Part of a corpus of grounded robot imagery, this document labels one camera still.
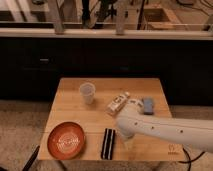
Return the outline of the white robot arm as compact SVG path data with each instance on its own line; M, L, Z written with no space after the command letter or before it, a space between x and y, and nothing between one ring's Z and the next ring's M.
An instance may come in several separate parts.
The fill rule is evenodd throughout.
M157 117L144 109L142 101L130 99L119 111L116 126L124 139L144 134L213 153L213 120Z

